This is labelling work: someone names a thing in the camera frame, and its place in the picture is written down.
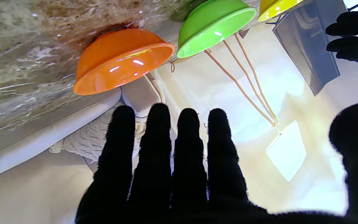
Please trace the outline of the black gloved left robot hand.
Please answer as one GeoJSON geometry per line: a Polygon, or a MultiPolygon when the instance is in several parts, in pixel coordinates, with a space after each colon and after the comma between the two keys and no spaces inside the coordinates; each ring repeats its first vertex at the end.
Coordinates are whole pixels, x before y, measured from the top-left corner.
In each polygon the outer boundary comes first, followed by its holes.
{"type": "Polygon", "coordinates": [[[358,63],[358,11],[340,14],[336,22],[326,28],[325,33],[339,37],[327,44],[328,52],[335,52],[338,59],[358,63]]]}

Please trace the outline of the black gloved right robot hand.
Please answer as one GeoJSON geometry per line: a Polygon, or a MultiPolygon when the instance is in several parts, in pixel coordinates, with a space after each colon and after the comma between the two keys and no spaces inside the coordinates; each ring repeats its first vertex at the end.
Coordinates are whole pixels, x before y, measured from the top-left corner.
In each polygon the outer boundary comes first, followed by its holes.
{"type": "Polygon", "coordinates": [[[318,211],[269,214],[250,202],[222,109],[211,110],[208,117],[207,170],[195,110],[180,113],[173,169],[170,130],[168,107],[153,105],[132,172],[135,112],[125,105],[115,109],[98,170],[81,199],[75,223],[358,224],[358,104],[341,111],[329,131],[347,172],[349,207],[343,217],[318,211]]]}

